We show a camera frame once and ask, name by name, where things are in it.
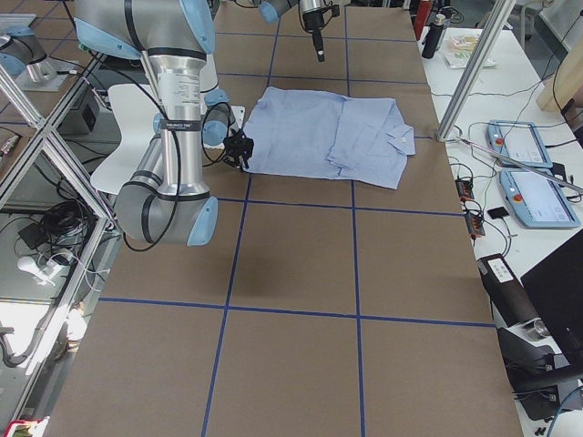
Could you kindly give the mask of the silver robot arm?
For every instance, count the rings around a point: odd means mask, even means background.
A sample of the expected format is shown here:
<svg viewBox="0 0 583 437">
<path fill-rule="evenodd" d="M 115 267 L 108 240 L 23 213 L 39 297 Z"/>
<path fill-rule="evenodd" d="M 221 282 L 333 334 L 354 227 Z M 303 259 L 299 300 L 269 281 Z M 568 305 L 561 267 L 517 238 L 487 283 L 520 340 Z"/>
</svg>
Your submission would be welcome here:
<svg viewBox="0 0 583 437">
<path fill-rule="evenodd" d="M 274 23 L 284 14 L 297 8 L 304 33 L 312 37 L 312 44 L 319 62 L 325 61 L 322 30 L 340 15 L 340 6 L 333 1 L 321 0 L 267 0 L 260 1 L 259 12 L 268 24 Z"/>
<path fill-rule="evenodd" d="M 150 247 L 208 244 L 219 204 L 203 180 L 203 147 L 220 143 L 235 121 L 221 90 L 208 98 L 200 92 L 200 72 L 215 49 L 209 4 L 78 1 L 74 21 L 87 48 L 142 63 L 159 111 L 158 130 L 118 192 L 119 226 Z"/>
</svg>

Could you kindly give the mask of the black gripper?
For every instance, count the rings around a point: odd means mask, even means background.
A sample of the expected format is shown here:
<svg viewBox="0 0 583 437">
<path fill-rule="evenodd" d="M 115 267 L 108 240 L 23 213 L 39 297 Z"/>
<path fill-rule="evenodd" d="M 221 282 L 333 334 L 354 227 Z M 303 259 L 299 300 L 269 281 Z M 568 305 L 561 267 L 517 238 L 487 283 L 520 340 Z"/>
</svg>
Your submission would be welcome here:
<svg viewBox="0 0 583 437">
<path fill-rule="evenodd" d="M 311 11 L 302 14 L 303 29 L 312 34 L 312 43 L 319 62 L 325 61 L 324 44 L 320 31 L 324 27 L 322 11 Z"/>
<path fill-rule="evenodd" d="M 224 162 L 237 162 L 237 168 L 240 171 L 249 169 L 249 159 L 252 156 L 254 142 L 246 136 L 242 129 L 233 132 L 230 137 L 226 137 L 223 145 Z"/>
</svg>

